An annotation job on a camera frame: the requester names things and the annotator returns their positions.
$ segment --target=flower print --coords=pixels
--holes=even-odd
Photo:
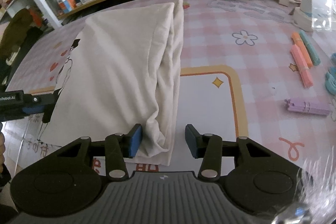
[[[254,46],[254,41],[258,39],[256,35],[248,34],[247,31],[241,31],[240,33],[233,33],[232,36],[236,39],[237,45],[247,44],[250,46]]]

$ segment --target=gray gripper base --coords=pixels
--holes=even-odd
[[[11,224],[265,224],[232,205],[215,183],[193,172],[135,172],[124,182],[107,185],[85,210],[59,218],[21,213]]]

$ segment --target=clear plastic bag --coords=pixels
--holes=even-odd
[[[311,0],[312,28],[336,30],[336,0]]]

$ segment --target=pink pencil bundle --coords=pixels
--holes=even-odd
[[[302,52],[300,51],[300,48],[297,45],[293,45],[291,48],[291,54],[293,55],[295,63],[299,69],[304,87],[310,88],[313,86],[313,78],[311,77],[307,62]]]

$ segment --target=human hand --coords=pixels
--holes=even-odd
[[[0,174],[3,171],[2,164],[5,162],[4,152],[6,150],[5,147],[5,136],[0,132]]]

